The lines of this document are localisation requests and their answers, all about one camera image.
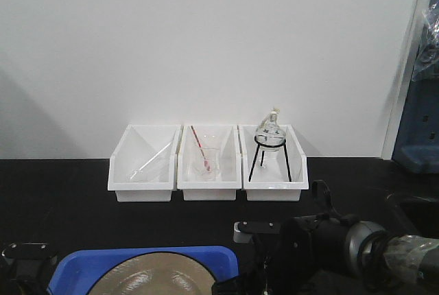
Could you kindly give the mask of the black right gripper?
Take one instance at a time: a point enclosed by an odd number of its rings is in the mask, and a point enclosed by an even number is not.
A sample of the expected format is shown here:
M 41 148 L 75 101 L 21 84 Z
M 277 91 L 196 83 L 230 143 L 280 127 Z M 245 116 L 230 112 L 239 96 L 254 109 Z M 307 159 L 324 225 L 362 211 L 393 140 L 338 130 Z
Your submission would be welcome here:
M 321 213 L 285 220 L 277 235 L 253 235 L 252 274 L 215 282 L 212 294 L 295 294 L 321 270 L 356 277 L 348 234 L 358 223 L 356 215 L 335 218 Z

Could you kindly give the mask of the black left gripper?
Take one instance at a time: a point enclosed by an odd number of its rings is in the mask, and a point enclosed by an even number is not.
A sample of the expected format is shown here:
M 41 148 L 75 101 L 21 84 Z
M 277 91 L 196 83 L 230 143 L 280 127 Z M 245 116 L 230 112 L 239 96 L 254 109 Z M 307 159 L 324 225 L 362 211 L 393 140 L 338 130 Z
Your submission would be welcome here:
M 12 266 L 1 267 L 1 294 L 53 294 L 45 280 L 46 270 L 32 268 L 29 274 L 16 275 Z

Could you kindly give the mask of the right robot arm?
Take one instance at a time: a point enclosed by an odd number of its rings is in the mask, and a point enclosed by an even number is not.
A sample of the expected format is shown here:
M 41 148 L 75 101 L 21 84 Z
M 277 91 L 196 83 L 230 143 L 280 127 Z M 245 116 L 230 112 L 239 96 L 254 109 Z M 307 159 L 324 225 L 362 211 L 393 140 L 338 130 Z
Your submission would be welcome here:
M 213 294 L 297 294 L 319 271 L 361 281 L 369 292 L 402 284 L 438 290 L 438 240 L 397 235 L 354 215 L 328 213 L 282 223 L 236 222 L 233 240 L 251 244 L 251 269 L 212 286 Z

